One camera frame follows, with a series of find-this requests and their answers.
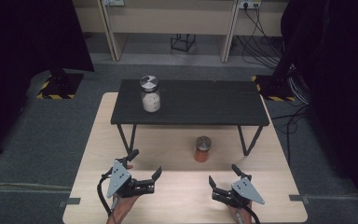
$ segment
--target jar lid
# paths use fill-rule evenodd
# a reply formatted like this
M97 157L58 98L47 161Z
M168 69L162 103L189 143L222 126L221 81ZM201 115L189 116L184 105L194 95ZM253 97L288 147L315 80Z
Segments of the jar lid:
M212 140L207 136L201 136L197 138L196 147L201 151L207 151L211 148Z
M158 89L158 79L153 76L142 77L139 82L141 83L142 91L152 92Z

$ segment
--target black table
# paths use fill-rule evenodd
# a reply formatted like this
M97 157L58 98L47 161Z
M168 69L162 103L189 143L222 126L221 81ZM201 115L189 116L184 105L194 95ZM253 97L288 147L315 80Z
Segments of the black table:
M243 155L248 156L269 117L256 85L251 81L160 80L161 108L144 111L138 79L123 79L111 123L116 124L127 153L132 152L136 126L156 125L236 125ZM121 128L132 124L128 145ZM246 148L241 126L258 126Z

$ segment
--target black curtain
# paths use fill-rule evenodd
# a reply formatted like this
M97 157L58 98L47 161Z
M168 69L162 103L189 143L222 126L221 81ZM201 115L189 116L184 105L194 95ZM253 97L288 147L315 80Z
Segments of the black curtain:
M31 78L62 68L93 71L72 1L0 1L0 140Z
M322 48L312 73L312 108L334 151L358 188L358 4L330 0Z

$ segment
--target metal frame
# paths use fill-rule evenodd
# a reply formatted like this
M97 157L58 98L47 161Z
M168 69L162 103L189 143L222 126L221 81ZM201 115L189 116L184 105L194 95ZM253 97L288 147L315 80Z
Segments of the metal frame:
M188 52L190 50L191 46L193 46L194 42L196 42L196 35L193 35L193 40L191 40L191 41L188 39L189 36L190 35L186 35L186 39L182 39L182 35L177 34L176 38L171 38L171 49L178 49L181 51ZM177 44L178 41L186 43L186 48L185 49L176 48L175 45Z
M124 143L124 147L126 148L127 154L132 153L132 150L133 150L133 142L135 141L136 126L137 126L136 124L132 125L131 140L130 140L130 145L128 145L126 136L124 135L121 124L117 124L117 128L118 128L118 131L120 132L121 140ZM238 125L238 132L240 133L243 156L249 156L249 154L251 153L252 148L255 146L255 142L257 141L258 137L260 136L262 130L263 130L263 126L258 126L257 131L255 132L255 136L252 139L251 145L248 148L246 148L245 140L243 138L242 128L240 125Z

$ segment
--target electrical cable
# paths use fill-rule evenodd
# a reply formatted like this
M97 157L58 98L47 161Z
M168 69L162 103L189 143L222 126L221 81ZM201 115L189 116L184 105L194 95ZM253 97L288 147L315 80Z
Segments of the electrical cable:
M276 130L278 130L278 131L280 131L281 133L284 133L284 134L287 134L287 133L295 133L296 131L297 131L297 122L299 121L299 120L301 120L301 119L303 119L303 118L305 118L306 117L306 115L305 114L303 114L303 115L301 115L301 117L300 118L298 118L298 119L296 119L296 120L294 120L293 119L293 121L291 121L290 123L289 123L289 125L295 125L295 128L293 129L293 130L289 130L289 132L286 132L286 131L283 131L283 130L281 130L280 128L277 128L277 127L275 127L275 129Z
M307 113L301 113L301 114L296 114L296 116L301 116L301 115L306 115ZM271 118L271 119L284 119L284 118L290 118L292 117L294 114L292 115L283 115L283 116L279 116L279 117L275 117L275 118Z
M257 15L257 21L253 20L252 17L248 14L247 12L247 5L244 5L244 8L245 8L245 14L246 16L252 21L252 23L255 25L255 28L252 32L252 35L250 36L250 38L248 40L246 40L245 37L243 37L243 39L245 40L246 44L243 44L241 39L237 36L237 38L240 40L242 46L243 46L243 51L242 51L242 58L245 62L249 63L248 61L246 61L244 59L244 52L248 52L249 55L251 55L252 57L255 58L255 60L257 60L259 63L257 64L261 64L261 65L264 65L266 66L267 68L276 68L279 60L275 59L274 57L271 57L270 55L268 55L264 50L262 50L260 48L260 46L258 46L257 42L255 41L255 38L254 38L254 35L255 35L255 31L256 30L259 30L263 36L267 37L264 33L264 30L262 28L262 25L261 25L261 22L260 22L260 17L259 17L259 9L257 8L256 9L256 15ZM250 44L250 42L253 40L253 42L255 43L255 47L252 46ZM272 45L270 44L269 42L269 46L271 47L271 49L274 51L275 54L277 54L273 49Z
M97 186L98 197L100 198L101 203L103 204L103 208L106 210L106 213L108 216L110 216L110 214L112 213L112 210L110 209L109 205L107 205L107 202L103 197L102 183L104 182L105 179L110 178L110 175L112 174L112 169L113 168L110 168L109 171L106 172L106 174L101 175L100 182L98 183L98 186Z
M293 107L299 107L299 106L304 105L304 103L301 103L301 104L299 104L299 105L295 105L295 104L290 103L290 101L285 101L285 102L286 102L287 104L293 106Z
M258 220L258 216L251 208L249 208L248 206L244 206L243 209L245 209L246 212L248 212L254 218L256 224L260 224L260 221Z
M308 101L302 96L301 93L298 92L298 90L296 89L295 84L293 83L293 79L291 77L289 77L288 79L289 81L289 86L290 89L292 90L293 94L300 100L302 101L304 104L308 105Z
M289 126L290 126L290 123L293 121L293 119L295 118L295 116L301 111L303 110L304 108L306 108L308 105L304 105L302 107L300 107L296 113L289 119L289 122L287 122L287 125L286 125L286 141L287 141L287 164L289 165L290 167L290 160L291 160L291 152L290 152L290 139L289 139Z
M248 62L248 61L246 61L245 59L244 59L244 52L245 51L247 51L248 52L248 54L250 54L251 56L253 56L254 58L255 58L255 60L256 61L258 61L258 63L256 63L256 64L260 64L260 65L263 65L263 66L266 66L267 68L275 68L276 67L276 65L274 65L274 64L270 64L270 63L268 63L268 62L266 62L266 61L264 61L264 59L263 58L261 58L261 57L257 57L257 55L254 53L254 52L252 52L252 50L251 49L249 49L248 48L248 46L251 46L251 45L248 45L248 44L243 44L242 43L242 41L241 41L241 39L240 39L240 37L239 36L237 36L237 38L240 40L240 42L241 42L241 44L242 44L242 46L243 46L243 50L242 50L242 59L246 62L246 63L252 63L252 62Z
M260 38L260 44L262 45L272 45L273 48L275 48L277 50L277 52L279 52L279 55L281 58L282 56L282 53L283 53L283 49L284 49L284 44L283 44L283 41L276 41L275 39L276 38L279 38L277 36L271 36L271 37L268 37L268 36L261 36Z
M255 7L255 15L257 16L258 23L260 24L260 31L269 43L269 47L272 49L272 51L276 54L278 58L281 58L282 55L275 48L273 48L273 45L269 42L269 38L266 36L266 33L264 33L263 26L260 22L260 8L258 6Z

